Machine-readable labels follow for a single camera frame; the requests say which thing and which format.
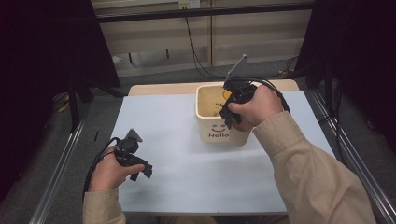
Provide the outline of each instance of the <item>smiley face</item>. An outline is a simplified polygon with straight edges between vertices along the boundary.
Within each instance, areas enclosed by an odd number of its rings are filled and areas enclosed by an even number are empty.
[[[225,131],[225,124],[217,125],[213,124],[212,125],[212,131],[215,133],[222,133]]]

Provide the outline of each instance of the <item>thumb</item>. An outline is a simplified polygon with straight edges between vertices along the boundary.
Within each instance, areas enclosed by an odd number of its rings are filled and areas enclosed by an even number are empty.
[[[236,103],[229,103],[228,108],[236,114],[242,114],[241,112],[244,110],[242,105]]]
[[[123,172],[125,175],[134,175],[137,174],[145,169],[145,165],[137,164],[133,166],[123,167]]]

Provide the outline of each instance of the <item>hand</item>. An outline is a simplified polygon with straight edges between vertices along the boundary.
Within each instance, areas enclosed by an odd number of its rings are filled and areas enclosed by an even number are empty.
[[[114,151],[108,147],[106,152]],[[126,176],[137,174],[145,169],[143,164],[123,167],[119,165],[114,153],[106,155],[93,171],[89,192],[114,189],[125,181]]]
[[[282,103],[276,92],[264,85],[260,85],[256,89],[249,102],[242,105],[229,103],[228,108],[234,113],[240,114],[253,126],[257,126],[283,111]]]

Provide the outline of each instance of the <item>table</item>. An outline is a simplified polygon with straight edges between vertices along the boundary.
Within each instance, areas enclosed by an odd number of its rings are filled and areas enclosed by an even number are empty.
[[[308,140],[333,155],[295,82],[273,83]],[[122,209],[151,215],[285,214],[272,164],[253,134],[243,147],[200,140],[192,93],[205,84],[134,86],[124,98],[112,136],[135,128],[143,139],[135,155],[153,165],[153,175],[120,186]]]

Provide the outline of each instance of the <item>white wall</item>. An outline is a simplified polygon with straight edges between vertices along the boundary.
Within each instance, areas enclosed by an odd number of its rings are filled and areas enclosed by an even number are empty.
[[[301,0],[208,0],[201,7],[238,7],[265,4],[303,2]],[[134,13],[178,9],[174,0],[92,0],[96,14]],[[303,42],[310,10],[267,12],[189,18],[195,47],[206,47],[207,58],[218,64],[221,46],[268,43],[289,43],[288,54],[298,54]],[[185,19],[152,21],[125,21],[101,24],[112,55],[165,49],[188,49],[191,47]],[[262,57],[268,53],[262,51]]]

